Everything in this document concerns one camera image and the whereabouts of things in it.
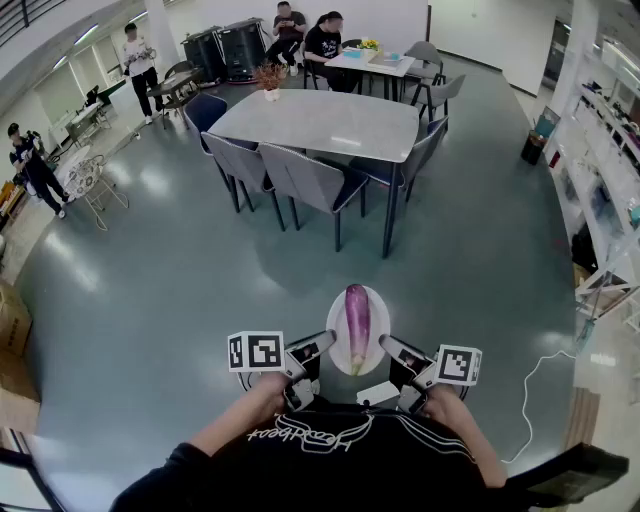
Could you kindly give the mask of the gray marble dining table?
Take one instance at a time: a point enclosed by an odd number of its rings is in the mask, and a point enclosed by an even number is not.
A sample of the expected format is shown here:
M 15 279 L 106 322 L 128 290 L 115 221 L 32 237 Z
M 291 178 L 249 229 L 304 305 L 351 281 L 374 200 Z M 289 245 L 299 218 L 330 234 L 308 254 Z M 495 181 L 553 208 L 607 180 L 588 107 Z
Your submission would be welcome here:
M 323 90 L 284 89 L 270 102 L 260 91 L 228 110 L 208 130 L 225 139 L 269 143 L 388 162 L 388 192 L 382 256 L 389 255 L 401 165 L 419 127 L 414 107 L 390 100 Z

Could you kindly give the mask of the black wheeled equipment case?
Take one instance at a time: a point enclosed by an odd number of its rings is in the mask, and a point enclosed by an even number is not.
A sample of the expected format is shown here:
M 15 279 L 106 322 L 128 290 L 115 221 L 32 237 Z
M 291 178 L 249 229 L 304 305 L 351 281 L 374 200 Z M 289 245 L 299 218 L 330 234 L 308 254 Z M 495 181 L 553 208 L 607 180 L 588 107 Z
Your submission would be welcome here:
M 266 57 L 266 46 L 262 37 L 262 20 L 249 18 L 222 27 L 217 31 L 228 82 L 231 84 L 254 83 L 254 72 Z
M 218 26 L 214 26 L 188 35 L 181 42 L 186 59 L 203 70 L 204 81 L 207 83 L 224 83 L 228 79 L 218 29 Z

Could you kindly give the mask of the teal picture frame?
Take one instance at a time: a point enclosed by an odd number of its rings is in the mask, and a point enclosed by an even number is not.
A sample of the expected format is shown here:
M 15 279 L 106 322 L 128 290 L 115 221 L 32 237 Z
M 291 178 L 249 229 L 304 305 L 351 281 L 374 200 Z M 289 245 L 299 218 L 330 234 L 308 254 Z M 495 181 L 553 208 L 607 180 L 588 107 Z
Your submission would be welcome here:
M 536 121 L 536 124 L 534 126 L 534 133 L 537 136 L 548 140 L 554 132 L 559 121 L 560 116 L 556 114 L 551 108 L 546 106 L 538 117 L 538 120 Z

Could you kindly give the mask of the purple eggplant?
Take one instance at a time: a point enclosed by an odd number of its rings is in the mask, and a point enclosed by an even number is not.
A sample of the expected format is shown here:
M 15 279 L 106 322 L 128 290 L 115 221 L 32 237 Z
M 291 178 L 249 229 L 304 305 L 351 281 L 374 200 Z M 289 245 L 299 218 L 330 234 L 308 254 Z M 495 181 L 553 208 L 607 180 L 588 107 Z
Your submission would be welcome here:
M 349 285 L 346 289 L 344 305 L 351 375 L 357 376 L 366 360 L 371 330 L 371 311 L 365 287 L 360 284 Z

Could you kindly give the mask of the black body-mounted monitor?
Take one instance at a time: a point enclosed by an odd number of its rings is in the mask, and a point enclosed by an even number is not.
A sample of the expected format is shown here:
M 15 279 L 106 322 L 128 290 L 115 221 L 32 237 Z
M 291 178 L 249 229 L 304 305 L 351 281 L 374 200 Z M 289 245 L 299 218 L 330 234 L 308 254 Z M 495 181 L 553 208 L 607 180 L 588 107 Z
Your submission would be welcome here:
M 585 443 L 510 477 L 503 488 L 517 506 L 555 508 L 581 503 L 628 473 L 630 460 Z

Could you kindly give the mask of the person's left forearm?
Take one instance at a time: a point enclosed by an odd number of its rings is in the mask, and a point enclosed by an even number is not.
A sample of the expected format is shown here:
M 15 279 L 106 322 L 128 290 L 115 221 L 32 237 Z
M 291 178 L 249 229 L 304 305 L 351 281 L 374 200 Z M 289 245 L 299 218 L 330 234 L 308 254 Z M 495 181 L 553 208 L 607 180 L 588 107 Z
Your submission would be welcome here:
M 284 390 L 289 382 L 282 373 L 261 375 L 249 391 L 189 443 L 212 456 L 234 439 L 279 414 L 284 409 Z

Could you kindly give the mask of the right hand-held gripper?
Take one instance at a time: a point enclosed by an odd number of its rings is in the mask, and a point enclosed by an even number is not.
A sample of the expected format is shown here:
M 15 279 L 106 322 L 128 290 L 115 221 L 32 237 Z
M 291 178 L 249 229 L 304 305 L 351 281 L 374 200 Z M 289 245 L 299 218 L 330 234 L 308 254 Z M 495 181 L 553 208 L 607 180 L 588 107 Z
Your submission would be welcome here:
M 417 413 L 427 402 L 427 391 L 438 384 L 452 386 L 463 400 L 477 384 L 482 352 L 476 348 L 441 344 L 433 356 L 391 335 L 379 338 L 380 347 L 391 357 L 389 380 L 400 395 L 397 408 Z

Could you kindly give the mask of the brown cardboard box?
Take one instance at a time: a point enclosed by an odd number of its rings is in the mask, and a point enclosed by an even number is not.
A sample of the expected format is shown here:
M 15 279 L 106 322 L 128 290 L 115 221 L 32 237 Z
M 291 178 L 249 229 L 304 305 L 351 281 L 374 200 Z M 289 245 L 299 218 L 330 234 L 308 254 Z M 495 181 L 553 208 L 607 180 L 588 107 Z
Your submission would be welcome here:
M 0 278 L 0 349 L 21 357 L 31 326 L 31 315 L 18 291 Z

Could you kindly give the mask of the person's black printed t-shirt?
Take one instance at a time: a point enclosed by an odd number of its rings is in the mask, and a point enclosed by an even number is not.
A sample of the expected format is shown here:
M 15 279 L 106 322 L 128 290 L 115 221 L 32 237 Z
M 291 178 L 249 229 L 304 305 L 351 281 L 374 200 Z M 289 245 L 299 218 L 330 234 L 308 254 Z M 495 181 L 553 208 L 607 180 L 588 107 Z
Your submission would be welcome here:
M 325 405 L 276 416 L 213 455 L 181 443 L 109 512 L 459 512 L 500 499 L 441 423 Z

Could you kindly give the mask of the white shelving rack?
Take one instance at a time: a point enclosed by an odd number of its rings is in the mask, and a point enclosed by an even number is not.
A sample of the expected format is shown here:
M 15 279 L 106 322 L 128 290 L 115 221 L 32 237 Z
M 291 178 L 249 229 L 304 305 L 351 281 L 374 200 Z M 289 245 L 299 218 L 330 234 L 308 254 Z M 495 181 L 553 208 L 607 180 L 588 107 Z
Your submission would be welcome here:
M 621 43 L 581 55 L 545 157 L 579 311 L 640 335 L 640 59 Z

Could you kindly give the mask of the black waste bin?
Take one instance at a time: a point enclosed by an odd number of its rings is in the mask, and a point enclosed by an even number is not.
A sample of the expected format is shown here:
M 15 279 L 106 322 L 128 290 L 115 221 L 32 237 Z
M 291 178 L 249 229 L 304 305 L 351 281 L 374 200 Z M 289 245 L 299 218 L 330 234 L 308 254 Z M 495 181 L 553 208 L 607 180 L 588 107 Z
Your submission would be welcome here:
M 543 152 L 546 138 L 535 130 L 530 130 L 521 151 L 520 157 L 530 165 L 535 166 Z

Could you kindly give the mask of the light square side table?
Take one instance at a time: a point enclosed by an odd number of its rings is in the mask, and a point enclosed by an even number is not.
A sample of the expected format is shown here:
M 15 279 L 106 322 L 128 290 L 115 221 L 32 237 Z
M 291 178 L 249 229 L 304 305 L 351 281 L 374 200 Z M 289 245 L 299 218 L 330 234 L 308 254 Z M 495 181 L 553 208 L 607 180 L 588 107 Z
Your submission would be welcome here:
M 414 64 L 414 58 L 407 57 L 405 55 L 399 55 L 402 58 L 402 63 L 394 72 L 391 72 L 390 70 L 386 69 L 369 67 L 367 63 L 376 53 L 383 53 L 385 55 L 390 55 L 392 53 L 386 54 L 384 52 L 375 52 L 371 50 L 360 49 L 359 52 L 362 52 L 362 56 L 359 59 L 355 59 L 343 56 L 343 52 L 333 59 L 327 61 L 325 65 L 331 68 L 344 69 L 349 72 L 381 75 L 384 80 L 384 98 L 387 100 L 391 99 L 395 102 L 399 101 L 399 92 L 402 79 L 405 77 L 409 68 Z

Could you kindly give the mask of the person's right forearm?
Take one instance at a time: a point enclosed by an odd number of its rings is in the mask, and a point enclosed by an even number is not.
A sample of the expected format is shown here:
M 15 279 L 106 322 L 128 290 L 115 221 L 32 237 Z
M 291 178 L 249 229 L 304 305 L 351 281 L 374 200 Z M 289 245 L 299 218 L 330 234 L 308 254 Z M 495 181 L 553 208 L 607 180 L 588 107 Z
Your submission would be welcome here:
M 507 480 L 503 463 L 455 389 L 438 384 L 427 391 L 423 411 L 455 432 L 469 448 L 489 488 L 502 488 Z

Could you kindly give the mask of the white oval plate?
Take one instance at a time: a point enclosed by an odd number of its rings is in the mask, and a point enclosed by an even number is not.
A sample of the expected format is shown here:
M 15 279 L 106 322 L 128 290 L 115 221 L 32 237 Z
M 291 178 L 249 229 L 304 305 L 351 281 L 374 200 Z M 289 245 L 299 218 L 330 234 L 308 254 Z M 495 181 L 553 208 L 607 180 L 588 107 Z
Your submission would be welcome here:
M 366 360 L 357 375 L 358 377 L 370 373 L 382 361 L 384 357 L 384 350 L 379 345 L 379 338 L 383 334 L 389 334 L 391 332 L 390 316 L 386 304 L 375 290 L 367 286 L 364 287 L 369 297 L 371 330 Z M 348 328 L 344 305 L 346 289 L 332 304 L 327 316 L 326 328 L 328 330 L 334 330 L 337 335 L 336 342 L 329 349 L 329 355 L 334 365 L 343 373 L 352 376 Z

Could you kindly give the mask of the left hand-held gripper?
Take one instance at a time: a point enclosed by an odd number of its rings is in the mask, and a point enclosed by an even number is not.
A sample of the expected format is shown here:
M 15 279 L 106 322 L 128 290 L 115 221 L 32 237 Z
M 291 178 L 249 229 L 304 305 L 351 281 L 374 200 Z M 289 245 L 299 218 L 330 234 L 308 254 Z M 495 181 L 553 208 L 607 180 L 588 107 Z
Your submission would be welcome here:
M 289 384 L 284 397 L 290 411 L 308 407 L 315 397 L 307 365 L 314 363 L 337 339 L 334 330 L 318 332 L 288 345 L 282 331 L 242 331 L 227 338 L 228 369 L 245 392 L 253 374 L 281 373 Z

